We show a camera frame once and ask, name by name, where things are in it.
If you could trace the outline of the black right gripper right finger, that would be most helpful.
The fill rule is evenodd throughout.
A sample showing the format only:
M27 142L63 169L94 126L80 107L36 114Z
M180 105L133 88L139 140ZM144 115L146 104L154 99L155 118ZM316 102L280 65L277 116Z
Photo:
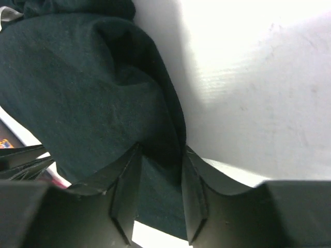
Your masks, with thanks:
M182 194L193 247L330 247L330 182L246 186L185 148Z

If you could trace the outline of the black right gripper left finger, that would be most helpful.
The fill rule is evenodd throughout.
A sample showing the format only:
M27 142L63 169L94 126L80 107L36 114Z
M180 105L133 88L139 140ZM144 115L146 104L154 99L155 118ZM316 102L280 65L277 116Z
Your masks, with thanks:
M141 147L66 189L40 180L45 151L1 150L1 247L136 247Z

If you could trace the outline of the black t shirt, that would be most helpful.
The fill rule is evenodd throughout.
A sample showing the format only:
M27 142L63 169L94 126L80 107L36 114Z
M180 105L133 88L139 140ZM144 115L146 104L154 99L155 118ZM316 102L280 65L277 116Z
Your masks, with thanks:
M19 14L1 31L1 107L75 183L143 148L137 220L186 239L186 126L132 1L1 1Z

